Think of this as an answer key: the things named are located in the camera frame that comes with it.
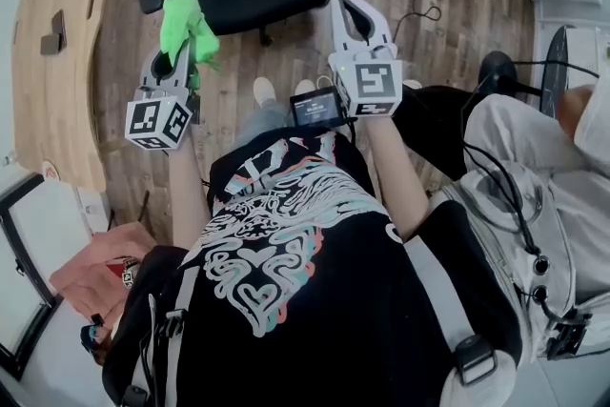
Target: curved desk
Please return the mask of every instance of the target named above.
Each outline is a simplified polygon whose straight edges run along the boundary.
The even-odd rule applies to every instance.
[[[49,160],[62,180],[106,190],[92,113],[93,48],[106,0],[21,0],[12,46],[15,147],[19,163],[40,173]],[[64,14],[66,47],[41,54],[51,20]]]

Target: black t-shirt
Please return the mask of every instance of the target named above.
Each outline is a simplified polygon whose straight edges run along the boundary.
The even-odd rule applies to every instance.
[[[213,218],[193,249],[155,249],[140,268],[104,368],[115,402],[150,330],[144,295],[171,310],[184,269],[198,266],[178,407],[438,404],[455,363],[366,164],[343,136],[263,134],[213,165],[209,198]],[[473,329],[519,361],[517,319],[463,208],[439,206],[417,234]],[[155,364],[157,356],[162,372],[167,359],[155,353]]]

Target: pink cloth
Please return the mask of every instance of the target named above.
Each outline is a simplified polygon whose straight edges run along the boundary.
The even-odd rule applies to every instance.
[[[142,261],[156,246],[139,222],[98,233],[91,244],[51,275],[50,282],[87,320],[100,314],[106,327],[123,314],[129,290],[106,264],[122,257]]]

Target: black pants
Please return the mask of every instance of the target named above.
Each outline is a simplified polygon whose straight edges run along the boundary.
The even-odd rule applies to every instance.
[[[452,87],[405,88],[394,122],[404,143],[453,180],[466,174],[460,112],[466,126],[473,108],[485,96]]]

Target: white cable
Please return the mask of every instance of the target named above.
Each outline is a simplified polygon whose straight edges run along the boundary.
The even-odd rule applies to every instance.
[[[329,87],[333,86],[333,79],[330,76],[320,75],[317,78],[317,80],[315,81],[315,86],[317,87],[318,90],[321,89],[321,87],[320,87],[320,80],[328,80],[328,82],[331,84],[331,85],[329,85]]]

